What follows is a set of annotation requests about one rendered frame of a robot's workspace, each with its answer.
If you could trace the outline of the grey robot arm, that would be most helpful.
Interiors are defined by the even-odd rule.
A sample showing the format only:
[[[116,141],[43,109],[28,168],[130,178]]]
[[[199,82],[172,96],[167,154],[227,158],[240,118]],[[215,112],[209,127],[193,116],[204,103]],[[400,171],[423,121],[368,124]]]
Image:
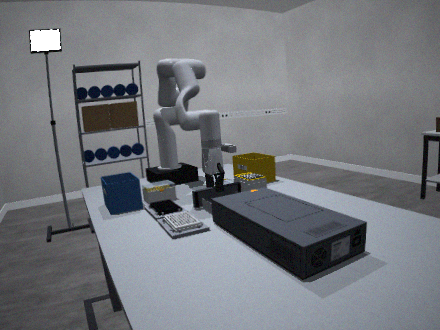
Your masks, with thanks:
[[[176,135],[170,127],[172,125],[180,125],[184,131],[200,130],[201,147],[210,148],[222,145],[221,151],[235,153],[235,145],[221,144],[218,111],[188,111],[189,100],[200,91],[197,79],[203,79],[206,75],[203,62],[194,59],[164,59],[158,62],[157,72],[158,104],[161,107],[167,107],[157,109],[153,114],[160,157],[158,170],[173,170],[182,167],[178,164]],[[176,88],[176,83],[178,88]]]

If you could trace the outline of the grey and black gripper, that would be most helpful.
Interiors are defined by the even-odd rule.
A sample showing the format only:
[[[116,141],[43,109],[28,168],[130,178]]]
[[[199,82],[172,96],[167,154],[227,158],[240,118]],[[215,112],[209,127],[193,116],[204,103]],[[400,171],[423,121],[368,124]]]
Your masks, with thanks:
[[[221,145],[222,146],[222,145]],[[221,146],[204,148],[202,147],[202,171],[206,177],[206,187],[214,187],[216,192],[224,191],[224,167]],[[217,172],[217,173],[216,173]],[[212,177],[214,175],[214,177]],[[217,175],[219,175],[217,177]]]

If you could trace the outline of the yellow open-top box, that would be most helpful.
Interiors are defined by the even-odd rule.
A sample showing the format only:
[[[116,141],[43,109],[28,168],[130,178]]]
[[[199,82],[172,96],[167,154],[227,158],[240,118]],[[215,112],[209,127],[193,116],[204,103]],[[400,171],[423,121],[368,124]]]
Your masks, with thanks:
[[[234,175],[251,172],[265,176],[267,183],[276,181],[275,156],[247,153],[232,157]]]

